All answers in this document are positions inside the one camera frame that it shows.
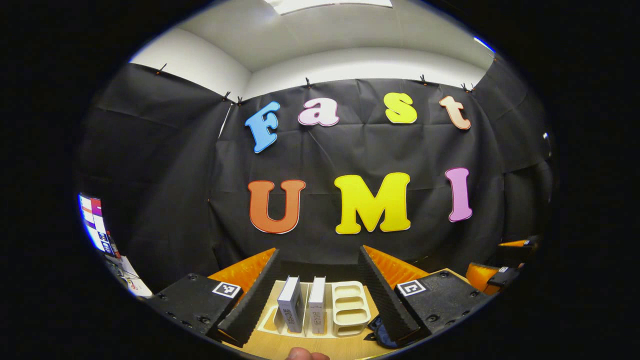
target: orange letter u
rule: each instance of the orange letter u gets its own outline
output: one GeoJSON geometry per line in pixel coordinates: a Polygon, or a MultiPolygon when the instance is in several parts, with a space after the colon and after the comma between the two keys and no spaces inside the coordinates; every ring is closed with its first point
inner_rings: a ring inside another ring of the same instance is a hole
{"type": "Polygon", "coordinates": [[[249,218],[258,230],[264,233],[284,234],[293,230],[298,225],[300,217],[300,191],[306,186],[302,180],[282,181],[280,187],[285,192],[284,217],[273,220],[269,217],[269,193],[274,185],[271,181],[252,181],[249,183],[251,201],[249,205],[249,218]]]}

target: white box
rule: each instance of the white box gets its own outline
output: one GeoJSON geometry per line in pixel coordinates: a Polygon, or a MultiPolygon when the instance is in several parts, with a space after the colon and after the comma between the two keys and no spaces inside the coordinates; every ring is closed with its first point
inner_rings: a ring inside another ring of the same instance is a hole
{"type": "Polygon", "coordinates": [[[289,276],[287,278],[278,297],[278,307],[289,331],[302,332],[305,305],[302,301],[299,277],[289,276]]]}
{"type": "Polygon", "coordinates": [[[324,334],[324,285],[325,277],[315,277],[309,295],[309,317],[314,334],[324,334]]]}

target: letter f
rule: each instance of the letter f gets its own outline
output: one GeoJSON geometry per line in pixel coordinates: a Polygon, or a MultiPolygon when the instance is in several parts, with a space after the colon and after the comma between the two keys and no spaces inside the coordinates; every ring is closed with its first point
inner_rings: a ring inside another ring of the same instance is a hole
{"type": "Polygon", "coordinates": [[[275,129],[278,127],[278,118],[276,118],[273,112],[279,109],[280,104],[271,101],[267,106],[260,109],[260,111],[253,114],[244,122],[244,126],[248,126],[253,134],[253,139],[255,140],[253,151],[256,154],[269,147],[269,145],[274,143],[278,138],[278,135],[270,133],[267,128],[275,129]]]}

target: computer monitor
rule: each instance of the computer monitor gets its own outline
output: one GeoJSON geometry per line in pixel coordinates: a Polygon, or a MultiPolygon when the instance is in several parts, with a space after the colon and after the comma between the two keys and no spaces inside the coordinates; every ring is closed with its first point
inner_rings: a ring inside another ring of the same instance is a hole
{"type": "Polygon", "coordinates": [[[104,226],[100,199],[84,193],[78,194],[78,199],[84,227],[95,248],[107,255],[119,257],[118,250],[111,239],[111,234],[104,226]]]}

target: black cloth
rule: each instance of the black cloth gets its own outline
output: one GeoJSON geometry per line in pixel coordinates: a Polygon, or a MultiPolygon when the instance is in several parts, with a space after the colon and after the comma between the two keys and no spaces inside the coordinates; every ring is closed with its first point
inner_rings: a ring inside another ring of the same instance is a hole
{"type": "MultiPolygon", "coordinates": [[[[526,89],[523,83],[513,79],[513,73],[500,67],[492,68],[488,74],[493,78],[526,89]]],[[[512,163],[523,167],[536,165],[544,161],[545,156],[540,153],[540,146],[530,141],[498,139],[499,136],[519,136],[544,141],[541,131],[529,134],[530,129],[540,127],[537,124],[527,125],[519,133],[510,127],[495,129],[494,123],[504,118],[504,112],[518,108],[514,101],[522,99],[485,95],[479,101],[476,99],[481,91],[478,88],[475,93],[466,93],[453,86],[424,86],[401,79],[354,79],[314,84],[311,89],[299,86],[281,90],[232,107],[216,143],[211,181],[211,202],[228,236],[224,244],[232,247],[240,258],[276,247],[281,249],[285,260],[312,264],[355,263],[362,244],[405,261],[421,259],[420,264],[427,271],[449,267],[464,273],[470,262],[482,263],[504,234],[505,204],[511,204],[505,194],[513,192],[515,197],[522,197],[520,192],[531,192],[528,188],[516,188],[517,185],[505,189],[505,169],[513,168],[512,163]],[[383,103],[389,92],[406,93],[413,99],[418,113],[413,124],[389,121],[383,103]],[[462,114],[472,122],[468,131],[455,127],[445,108],[439,105],[439,100],[447,95],[464,105],[462,114]],[[302,104],[318,97],[338,102],[340,122],[337,125],[299,124],[297,118],[304,110],[302,104]],[[280,104],[275,112],[278,127],[270,130],[278,138],[255,154],[253,136],[244,122],[271,101],[280,104]],[[469,205],[474,213],[468,220],[451,223],[448,220],[452,208],[451,186],[444,173],[454,167],[469,169],[469,205]],[[391,172],[405,172],[411,177],[406,195],[410,229],[384,233],[376,228],[368,233],[363,227],[359,234],[337,234],[341,193],[333,184],[335,178],[360,175],[375,195],[383,178],[391,172]],[[263,233],[249,221],[247,185],[256,180],[275,184],[269,198],[269,215],[279,219],[284,215],[285,198],[280,183],[288,179],[307,184],[301,192],[298,225],[285,234],[263,233]]],[[[541,122],[538,110],[531,107],[529,111],[518,112],[519,120],[541,122]]],[[[530,186],[531,179],[527,177],[526,181],[523,186],[530,186]]],[[[531,223],[537,222],[538,209],[529,205],[524,200],[515,204],[517,210],[511,212],[516,216],[518,211],[524,212],[526,217],[518,229],[509,227],[513,233],[526,233],[533,227],[531,223]]]]}
{"type": "Polygon", "coordinates": [[[289,263],[348,267],[364,244],[418,261],[427,271],[448,267],[464,274],[470,262],[490,259],[500,241],[540,233],[550,194],[543,108],[503,63],[495,61],[473,92],[402,79],[352,79],[280,90],[241,106],[177,76],[127,64],[88,112],[78,189],[102,199],[118,249],[152,291],[271,247],[289,263]],[[389,121],[383,103],[389,92],[413,99],[413,124],[389,121]],[[469,130],[455,127],[438,103],[448,95],[463,104],[469,130]],[[303,104],[318,97],[337,101],[337,125],[298,122],[303,104]],[[244,122],[271,101],[280,103],[278,127],[271,130],[278,139],[255,154],[244,122]],[[452,223],[445,171],[455,167],[469,170],[473,215],[452,223]],[[359,234],[337,234],[342,195],[334,180],[359,175],[375,195],[391,172],[411,177],[411,227],[384,233],[381,217],[371,233],[363,226],[359,234]],[[256,229],[248,184],[275,184],[269,215],[279,219],[285,199],[280,183],[290,179],[307,184],[296,228],[285,234],[256,229]]]}
{"type": "Polygon", "coordinates": [[[207,204],[222,95],[127,64],[90,108],[78,149],[78,190],[102,201],[105,225],[152,291],[219,270],[207,204]]]}

